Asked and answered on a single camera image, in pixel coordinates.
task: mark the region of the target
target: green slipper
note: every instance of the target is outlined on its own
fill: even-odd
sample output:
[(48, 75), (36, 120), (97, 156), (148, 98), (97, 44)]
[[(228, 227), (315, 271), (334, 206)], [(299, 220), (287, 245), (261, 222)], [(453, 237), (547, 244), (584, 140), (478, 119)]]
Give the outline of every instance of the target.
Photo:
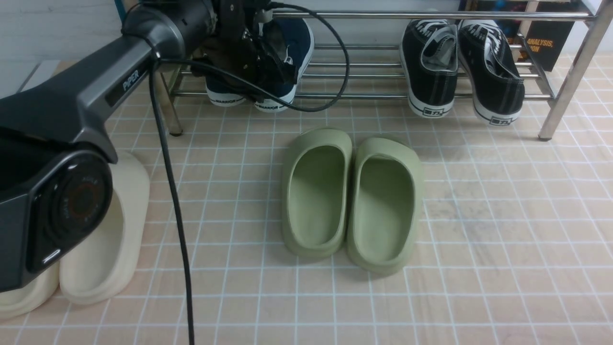
[(352, 144), (320, 128), (290, 144), (283, 162), (283, 240), (301, 257), (323, 258), (343, 245)]
[(358, 148), (348, 254), (358, 266), (392, 274), (408, 262), (417, 237), (424, 172), (415, 151), (385, 138)]

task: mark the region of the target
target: robot arm motor housing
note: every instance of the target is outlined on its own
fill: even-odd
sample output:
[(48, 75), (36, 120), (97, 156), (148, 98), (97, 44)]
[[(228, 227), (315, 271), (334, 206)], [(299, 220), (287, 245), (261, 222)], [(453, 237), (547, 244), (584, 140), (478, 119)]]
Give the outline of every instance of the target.
[[(104, 122), (157, 58), (186, 58), (268, 1), (184, 0), (134, 8), (123, 35), (38, 87), (0, 99), (0, 292), (24, 287), (85, 239), (112, 197)], [(227, 22), (231, 32), (245, 23)]]

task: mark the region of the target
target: beige slipper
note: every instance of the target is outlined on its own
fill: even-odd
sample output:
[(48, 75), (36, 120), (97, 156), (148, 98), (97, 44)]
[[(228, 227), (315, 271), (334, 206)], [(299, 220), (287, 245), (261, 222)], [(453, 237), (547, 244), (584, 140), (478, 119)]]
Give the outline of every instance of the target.
[(0, 320), (31, 312), (43, 304), (59, 284), (59, 264), (54, 264), (22, 289), (0, 293)]
[(149, 175), (134, 156), (118, 152), (110, 165), (113, 199), (102, 223), (60, 260), (59, 283), (68, 300), (92, 304), (122, 291), (134, 275), (149, 205)]

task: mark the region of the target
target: slipper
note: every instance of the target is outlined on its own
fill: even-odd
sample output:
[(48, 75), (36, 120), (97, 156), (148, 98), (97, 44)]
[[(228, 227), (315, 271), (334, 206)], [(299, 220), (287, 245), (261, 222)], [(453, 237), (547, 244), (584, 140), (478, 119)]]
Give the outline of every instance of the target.
[(323, 258), (343, 245), (349, 165), (347, 133), (319, 128), (300, 135), (283, 162), (283, 241), (301, 257)]
[(59, 265), (56, 263), (22, 289), (0, 293), (0, 320), (31, 312), (58, 289)]
[(113, 199), (102, 223), (60, 260), (59, 284), (76, 304), (92, 304), (122, 291), (132, 279), (149, 205), (149, 175), (134, 156), (118, 152), (110, 165)]
[(379, 274), (402, 269), (411, 255), (421, 216), (424, 173), (415, 151), (385, 138), (357, 150), (348, 228), (349, 258)]

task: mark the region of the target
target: beige floor tile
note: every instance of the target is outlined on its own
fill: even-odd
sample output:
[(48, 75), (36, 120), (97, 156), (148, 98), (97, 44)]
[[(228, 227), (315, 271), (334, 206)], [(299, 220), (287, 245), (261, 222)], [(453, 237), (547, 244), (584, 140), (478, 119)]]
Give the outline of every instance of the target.
[[(201, 325), (223, 324), (196, 327), (197, 342), (606, 343), (612, 334), (604, 323), (613, 319), (613, 55), (599, 53), (594, 61), (547, 143), (533, 140), (549, 112), (539, 102), (526, 103), (512, 128), (492, 128), (477, 121), (470, 100), (458, 100), (450, 116), (433, 121), (412, 114), (406, 101), (342, 101), (327, 112), (261, 114), (249, 104), (220, 109), (178, 98), (185, 134), (169, 137), (169, 145), (193, 259), (194, 317)], [(567, 54), (558, 60), (551, 73), (556, 85), (571, 62)], [(143, 85), (105, 124), (116, 147), (132, 150), (151, 176), (138, 271), (108, 302), (69, 306), (58, 292), (27, 322), (25, 316), (0, 322), (2, 345), (12, 345), (24, 323), (19, 344), (53, 344), (57, 335), (67, 345), (187, 345), (185, 325), (175, 326), (186, 322), (183, 263)], [(204, 80), (187, 78), (184, 85), (203, 88)], [(301, 89), (338, 86), (320, 80)], [(354, 80), (350, 88), (404, 92), (406, 85)], [(326, 125), (346, 130), (357, 143), (392, 135), (410, 143), (423, 162), (417, 243), (397, 274), (368, 274), (346, 249), (312, 260), (283, 244), (285, 147), (300, 131)], [(335, 321), (358, 324), (334, 327)], [(136, 337), (132, 325), (139, 322)]]
[(569, 326), (535, 326), (536, 336), (543, 345), (570, 345), (577, 341)]
[(454, 329), (448, 326), (417, 326), (419, 344), (454, 344)]

